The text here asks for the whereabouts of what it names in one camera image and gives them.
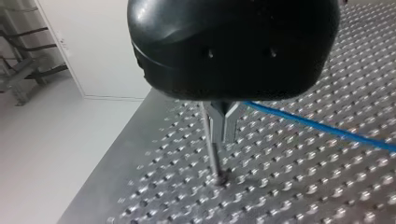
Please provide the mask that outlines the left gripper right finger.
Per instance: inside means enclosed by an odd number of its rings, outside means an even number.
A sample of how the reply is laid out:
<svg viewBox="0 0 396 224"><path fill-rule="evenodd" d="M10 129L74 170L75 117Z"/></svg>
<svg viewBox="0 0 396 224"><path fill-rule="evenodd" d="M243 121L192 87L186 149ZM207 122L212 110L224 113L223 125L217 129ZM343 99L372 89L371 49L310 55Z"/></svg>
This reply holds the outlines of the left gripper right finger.
<svg viewBox="0 0 396 224"><path fill-rule="evenodd" d="M242 105L240 102L233 102L227 109L224 121L224 143L231 143L235 139L236 124L242 115Z"/></svg>

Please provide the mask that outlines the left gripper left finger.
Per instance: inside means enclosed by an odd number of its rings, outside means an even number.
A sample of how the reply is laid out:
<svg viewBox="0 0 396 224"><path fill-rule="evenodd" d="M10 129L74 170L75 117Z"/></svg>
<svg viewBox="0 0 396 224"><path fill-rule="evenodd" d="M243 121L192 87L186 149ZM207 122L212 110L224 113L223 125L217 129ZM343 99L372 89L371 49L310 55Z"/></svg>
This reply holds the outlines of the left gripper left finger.
<svg viewBox="0 0 396 224"><path fill-rule="evenodd" d="M211 118L212 141L220 144L223 140L225 121L225 115L221 102L210 102L207 106L207 113Z"/></svg>

